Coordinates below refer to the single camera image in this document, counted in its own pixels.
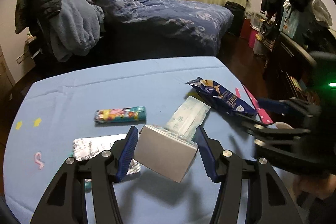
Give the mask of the right hand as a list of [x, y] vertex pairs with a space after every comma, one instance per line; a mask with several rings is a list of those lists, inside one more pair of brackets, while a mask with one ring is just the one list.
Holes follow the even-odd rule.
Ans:
[[333, 174], [330, 174], [328, 178], [323, 179], [296, 176], [293, 182], [293, 193], [295, 198], [302, 192], [307, 192], [324, 200], [331, 197], [334, 191], [335, 175]]

